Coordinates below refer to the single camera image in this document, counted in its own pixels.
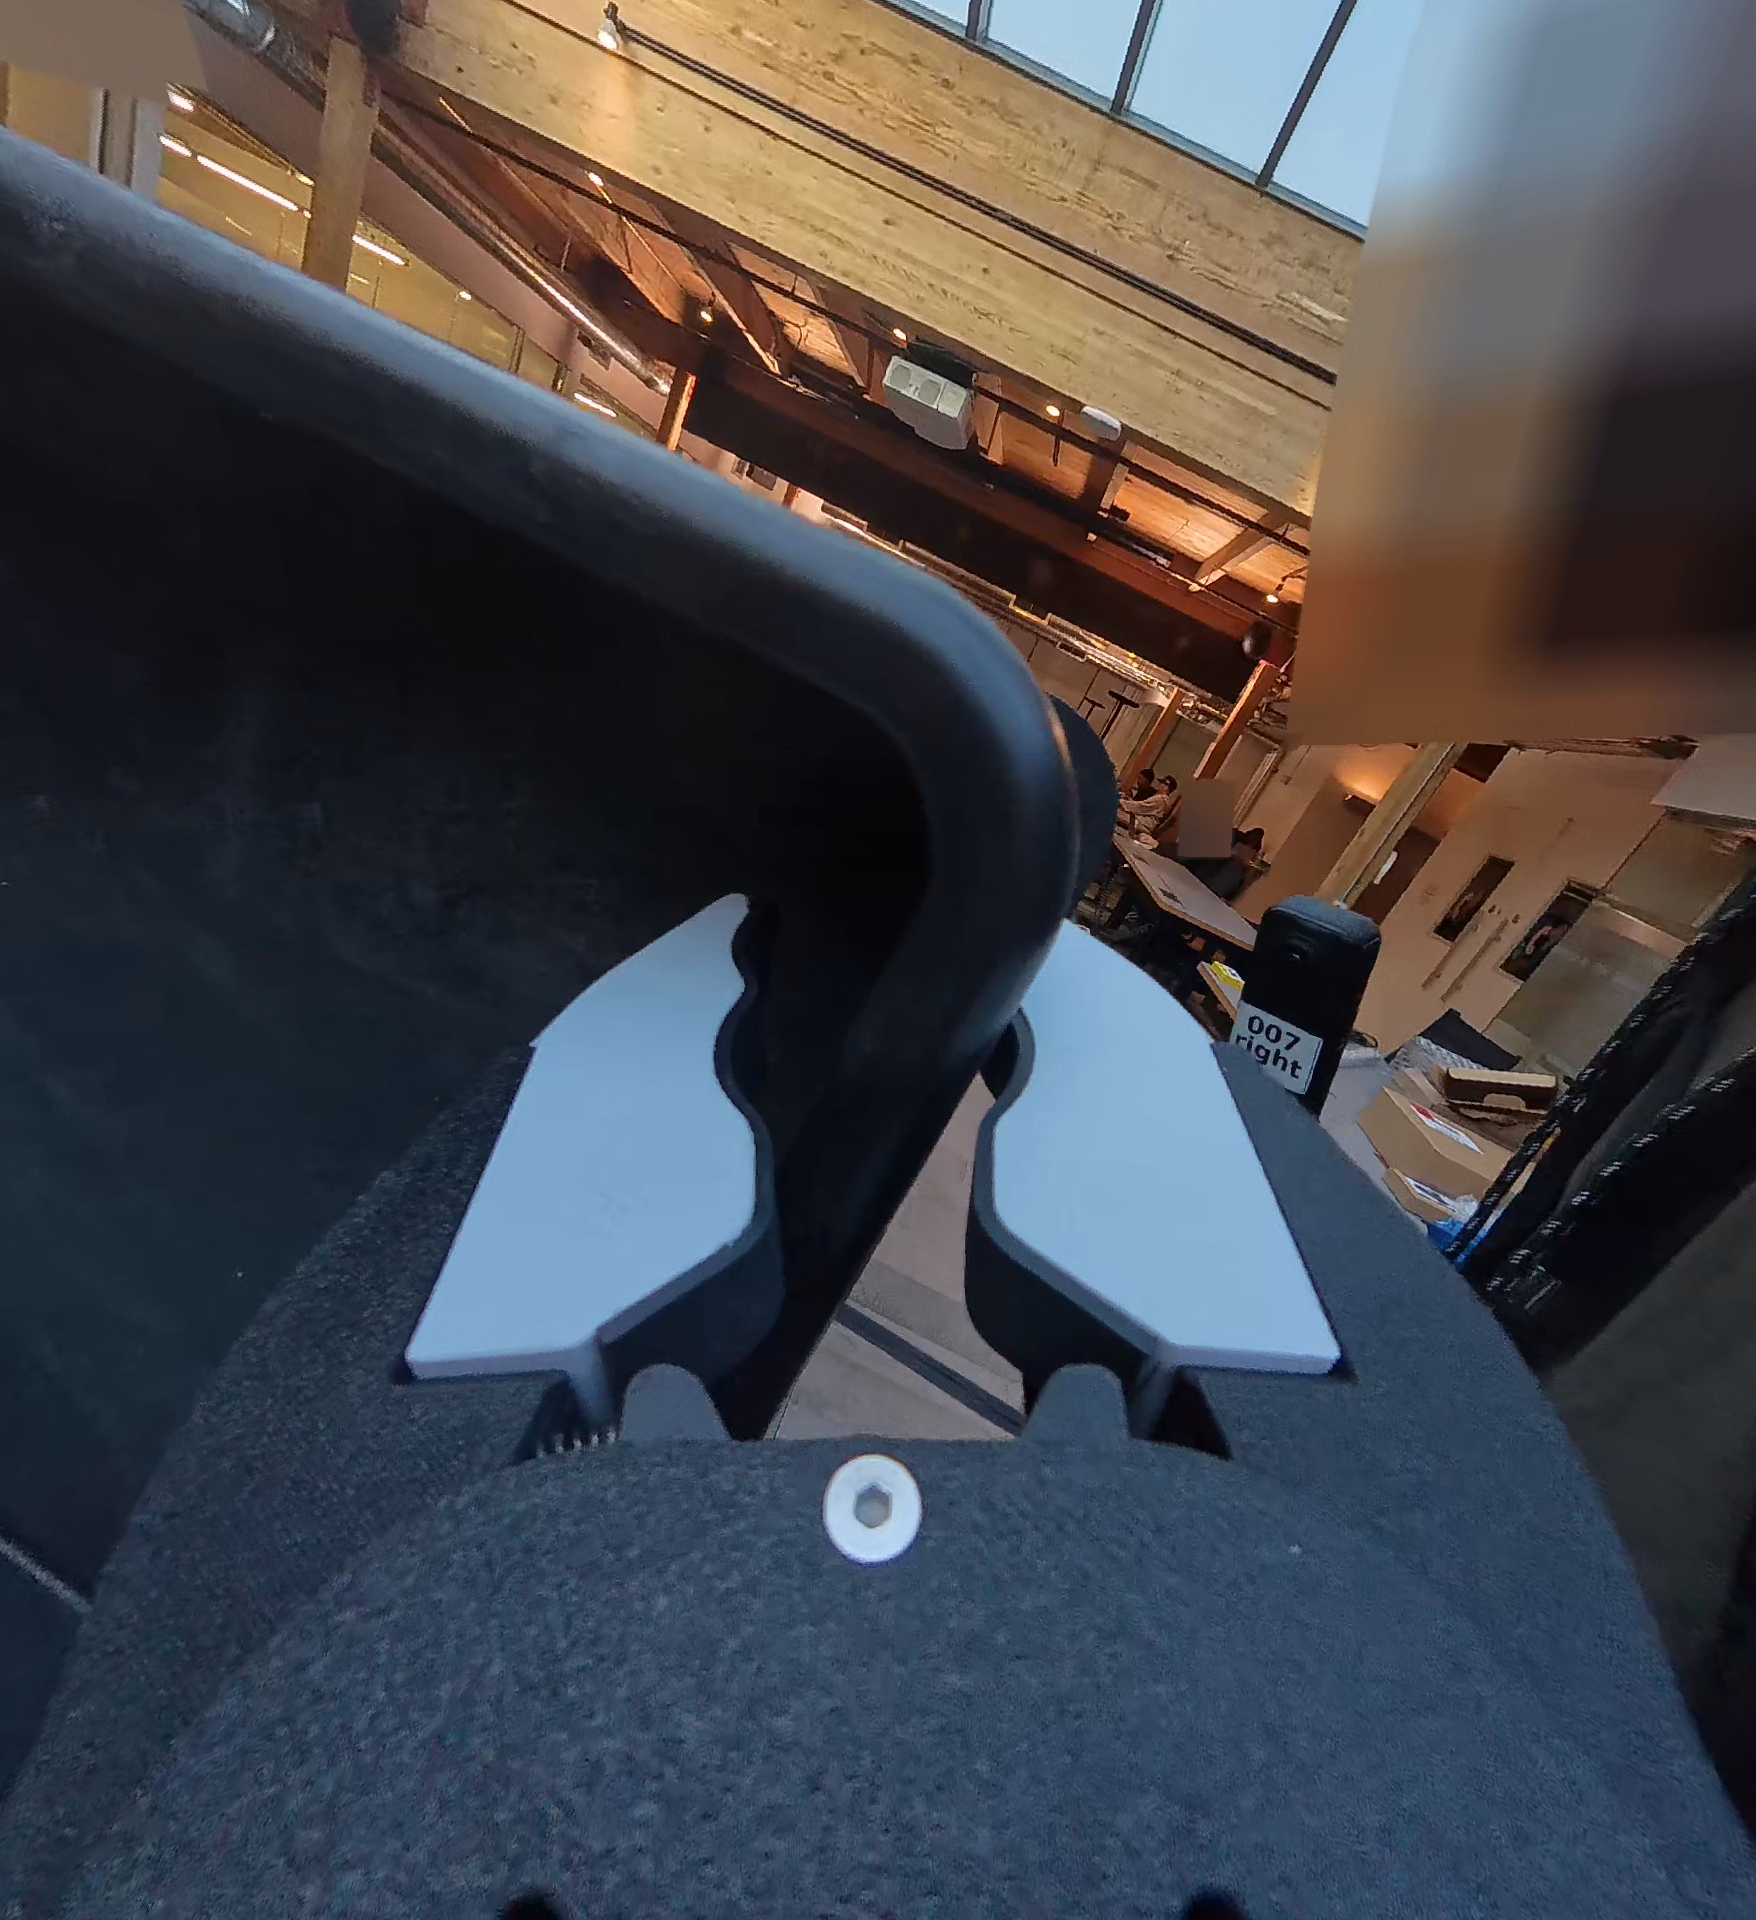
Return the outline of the wooden ceiling post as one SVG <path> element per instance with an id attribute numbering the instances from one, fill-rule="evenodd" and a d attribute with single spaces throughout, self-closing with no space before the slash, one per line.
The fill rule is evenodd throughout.
<path id="1" fill-rule="evenodd" d="M 317 168 L 299 270 L 349 288 L 363 192 L 379 124 L 380 86 L 358 40 L 333 37 L 325 65 Z"/>

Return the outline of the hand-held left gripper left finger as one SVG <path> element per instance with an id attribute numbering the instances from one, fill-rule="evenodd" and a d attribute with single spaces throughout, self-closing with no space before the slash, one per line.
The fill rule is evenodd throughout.
<path id="1" fill-rule="evenodd" d="M 641 1371 L 711 1388 L 771 1329 L 773 1148 L 739 1068 L 766 926 L 720 897 L 536 1034 L 402 1351 L 411 1380 L 561 1375 L 606 1428 Z"/>

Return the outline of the black plastic tote bin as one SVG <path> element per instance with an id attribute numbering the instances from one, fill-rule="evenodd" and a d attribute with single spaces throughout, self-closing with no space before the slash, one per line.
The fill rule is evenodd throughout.
<path id="1" fill-rule="evenodd" d="M 554 1364 L 399 1382 L 531 1036 L 744 896 L 761 1428 L 1066 900 L 962 596 L 0 127 L 0 1916 Z"/>

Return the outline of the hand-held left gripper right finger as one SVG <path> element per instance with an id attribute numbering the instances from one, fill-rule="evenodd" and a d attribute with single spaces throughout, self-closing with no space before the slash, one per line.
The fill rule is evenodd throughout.
<path id="1" fill-rule="evenodd" d="M 1028 1407 L 1072 1366 L 1134 1419 L 1182 1370 L 1341 1366 L 1215 1049 L 1147 971 L 1061 926 L 986 1084 L 963 1302 Z"/>

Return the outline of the person's black jacket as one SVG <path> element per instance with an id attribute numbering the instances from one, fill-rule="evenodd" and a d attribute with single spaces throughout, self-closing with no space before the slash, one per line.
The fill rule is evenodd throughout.
<path id="1" fill-rule="evenodd" d="M 1756 877 L 1570 1077 L 1451 1260 L 1596 1478 L 1756 1842 Z"/>

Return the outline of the dark framed wall picture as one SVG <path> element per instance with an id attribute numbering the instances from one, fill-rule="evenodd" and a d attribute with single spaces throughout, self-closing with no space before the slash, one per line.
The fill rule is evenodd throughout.
<path id="1" fill-rule="evenodd" d="M 1591 885 L 1577 881 L 1565 884 L 1558 894 L 1539 910 L 1514 948 L 1509 948 L 1509 951 L 1502 957 L 1500 971 L 1505 971 L 1514 980 L 1531 978 L 1556 943 L 1577 926 L 1583 914 L 1598 897 L 1601 892 Z"/>
<path id="2" fill-rule="evenodd" d="M 1456 942 L 1487 905 L 1511 870 L 1511 859 L 1487 854 L 1433 924 L 1433 938 L 1445 943 Z"/>

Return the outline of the background work table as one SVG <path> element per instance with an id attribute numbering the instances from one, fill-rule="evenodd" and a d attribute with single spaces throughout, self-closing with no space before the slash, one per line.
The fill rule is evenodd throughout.
<path id="1" fill-rule="evenodd" d="M 1177 860 L 1119 830 L 1113 834 L 1113 853 L 1152 900 L 1158 914 L 1217 945 L 1250 954 L 1256 928 Z"/>

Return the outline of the glass skylight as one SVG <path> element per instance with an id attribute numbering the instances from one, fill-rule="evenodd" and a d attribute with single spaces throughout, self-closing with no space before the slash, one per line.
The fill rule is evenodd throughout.
<path id="1" fill-rule="evenodd" d="M 974 53 L 1364 236 L 1421 1 L 897 1 Z"/>

